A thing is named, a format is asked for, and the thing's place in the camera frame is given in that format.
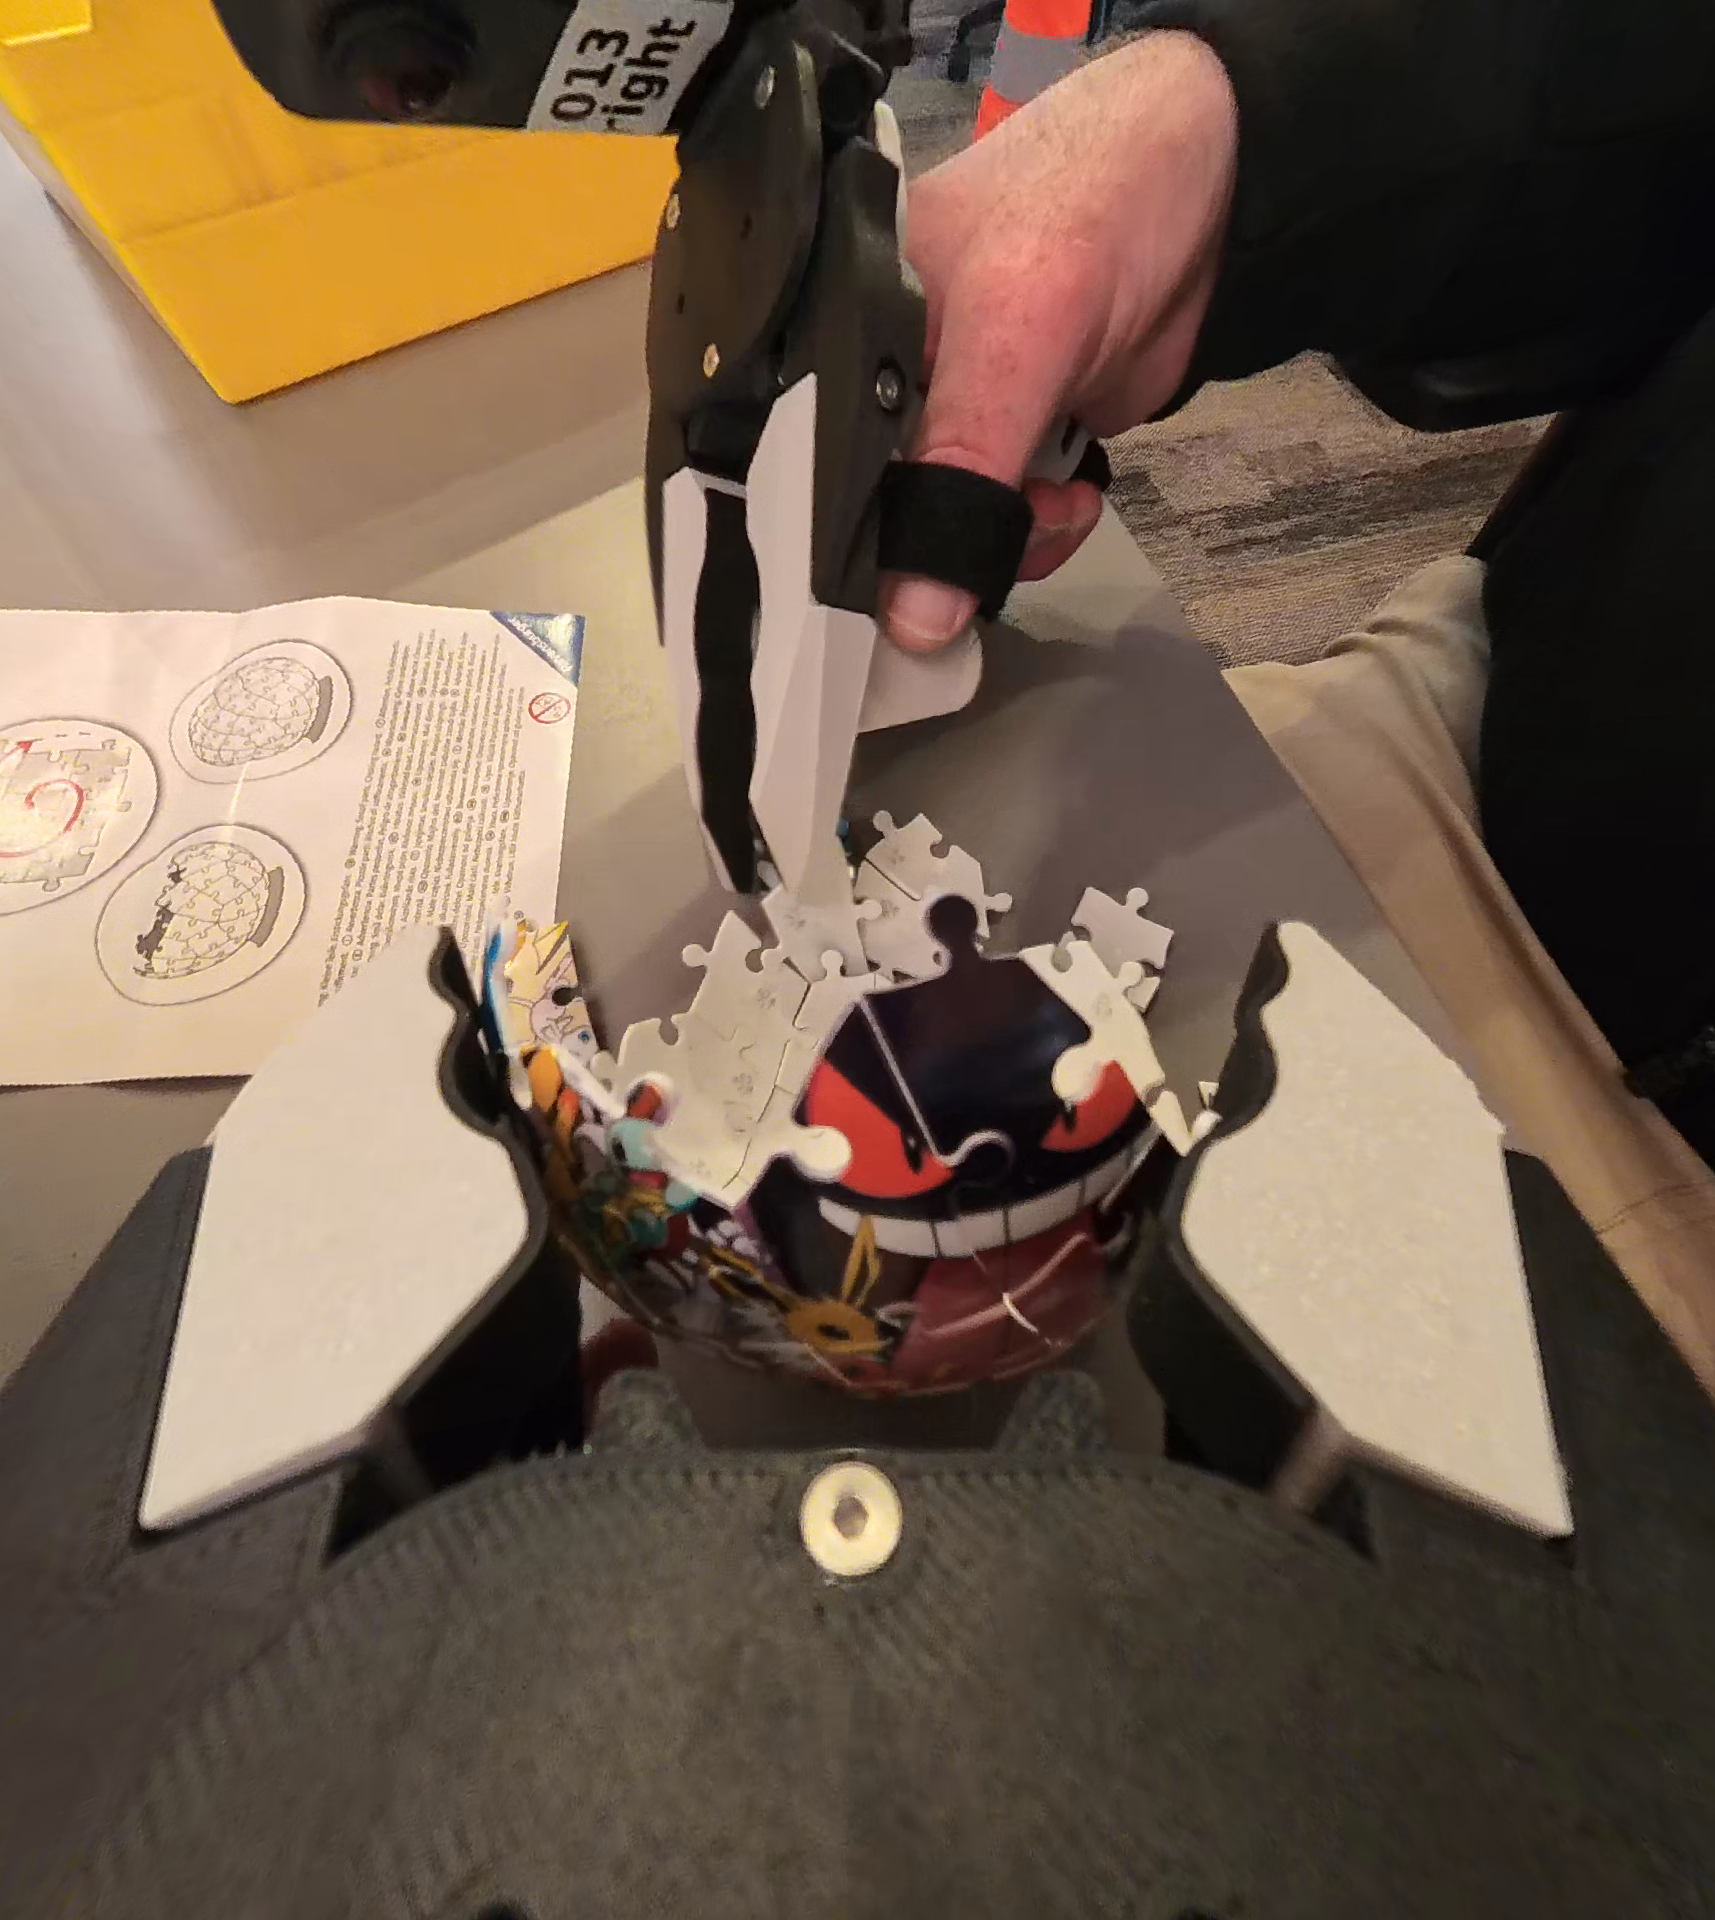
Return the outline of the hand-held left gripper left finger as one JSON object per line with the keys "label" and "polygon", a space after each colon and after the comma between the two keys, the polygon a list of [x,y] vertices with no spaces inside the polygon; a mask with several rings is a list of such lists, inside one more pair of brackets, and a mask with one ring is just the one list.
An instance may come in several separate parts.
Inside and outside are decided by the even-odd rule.
{"label": "hand-held left gripper left finger", "polygon": [[413,926],[209,1140],[139,1523],[389,1450],[413,1493],[577,1437],[579,1284],[547,1228],[463,954]]}

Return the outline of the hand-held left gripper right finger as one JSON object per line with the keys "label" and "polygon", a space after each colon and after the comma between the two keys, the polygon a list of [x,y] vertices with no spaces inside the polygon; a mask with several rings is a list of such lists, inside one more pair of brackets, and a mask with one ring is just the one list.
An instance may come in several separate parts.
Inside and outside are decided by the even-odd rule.
{"label": "hand-held left gripper right finger", "polygon": [[1300,1515],[1382,1474],[1568,1536],[1502,1140],[1316,929],[1262,931],[1127,1310],[1181,1463]]}

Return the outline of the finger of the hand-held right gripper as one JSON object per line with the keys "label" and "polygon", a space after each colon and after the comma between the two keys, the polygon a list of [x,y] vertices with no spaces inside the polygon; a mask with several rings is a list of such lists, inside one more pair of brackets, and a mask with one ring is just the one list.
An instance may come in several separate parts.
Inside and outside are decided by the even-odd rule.
{"label": "finger of the hand-held right gripper", "polygon": [[683,774],[719,884],[763,890],[763,836],[749,799],[759,571],[741,482],[673,474],[659,493],[659,631]]}
{"label": "finger of the hand-held right gripper", "polygon": [[869,611],[825,605],[813,590],[817,411],[819,379],[807,374],[775,399],[745,482],[759,588],[747,798],[789,897],[841,910],[853,884],[837,821],[875,623]]}

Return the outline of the partly built puzzle ball shell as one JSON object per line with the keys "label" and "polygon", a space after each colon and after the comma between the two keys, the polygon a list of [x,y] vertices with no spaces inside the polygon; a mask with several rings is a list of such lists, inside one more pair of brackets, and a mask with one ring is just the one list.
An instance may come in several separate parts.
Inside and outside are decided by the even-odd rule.
{"label": "partly built puzzle ball shell", "polygon": [[563,1251],[645,1330],[863,1398],[1013,1380],[1119,1290],[1191,1144],[1149,1034],[1173,934],[1085,888],[1055,941],[925,816],[849,910],[781,886],[683,947],[687,1005],[507,1060]]}

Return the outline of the person's right forearm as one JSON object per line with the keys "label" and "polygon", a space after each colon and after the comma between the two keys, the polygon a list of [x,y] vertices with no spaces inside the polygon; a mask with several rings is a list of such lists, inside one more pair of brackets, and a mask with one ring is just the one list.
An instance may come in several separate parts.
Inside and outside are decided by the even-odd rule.
{"label": "person's right forearm", "polygon": [[1715,3],[1149,3],[1236,114],[1212,293],[1173,404],[1318,352],[1490,369],[1496,418],[1715,394]]}

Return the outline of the puzzle instruction leaflet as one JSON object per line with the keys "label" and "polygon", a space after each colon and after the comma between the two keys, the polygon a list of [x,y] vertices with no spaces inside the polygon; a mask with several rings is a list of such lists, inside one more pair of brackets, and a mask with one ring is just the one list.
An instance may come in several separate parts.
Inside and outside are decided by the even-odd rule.
{"label": "puzzle instruction leaflet", "polygon": [[0,608],[0,1090],[237,1078],[415,926],[553,918],[577,611]]}

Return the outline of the person's right hand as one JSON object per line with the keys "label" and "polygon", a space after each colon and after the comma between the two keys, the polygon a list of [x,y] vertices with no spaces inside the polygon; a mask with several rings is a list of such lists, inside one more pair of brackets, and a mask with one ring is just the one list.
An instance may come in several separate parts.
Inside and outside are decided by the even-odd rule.
{"label": "person's right hand", "polygon": [[1061,419],[1105,438],[1185,381],[1234,185],[1236,108],[1202,38],[1151,29],[1019,108],[909,187],[925,297],[917,461],[1021,486],[1035,581],[1101,492],[1029,474]]}

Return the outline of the orange striped object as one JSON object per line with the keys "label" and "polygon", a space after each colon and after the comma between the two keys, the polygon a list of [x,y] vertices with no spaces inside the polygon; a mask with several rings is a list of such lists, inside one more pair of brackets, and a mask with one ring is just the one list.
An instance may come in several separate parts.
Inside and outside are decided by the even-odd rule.
{"label": "orange striped object", "polygon": [[995,45],[983,85],[973,140],[981,140],[1015,109],[1075,72],[1103,22],[1099,2],[999,2]]}

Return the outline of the yellow cardboard box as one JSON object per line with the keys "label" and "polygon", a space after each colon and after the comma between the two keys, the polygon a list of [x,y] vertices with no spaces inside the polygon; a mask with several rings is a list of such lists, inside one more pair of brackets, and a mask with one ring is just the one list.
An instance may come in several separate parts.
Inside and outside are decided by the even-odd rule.
{"label": "yellow cardboard box", "polygon": [[0,129],[227,401],[647,258],[667,138],[341,126],[211,3],[0,3]]}

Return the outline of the person's black jacket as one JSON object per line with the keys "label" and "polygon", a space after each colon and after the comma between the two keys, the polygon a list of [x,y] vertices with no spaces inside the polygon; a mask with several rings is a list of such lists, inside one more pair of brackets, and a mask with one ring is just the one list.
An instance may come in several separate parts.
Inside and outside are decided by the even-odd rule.
{"label": "person's black jacket", "polygon": [[1715,1078],[1715,303],[1572,436],[1484,578],[1478,805],[1642,1091]]}

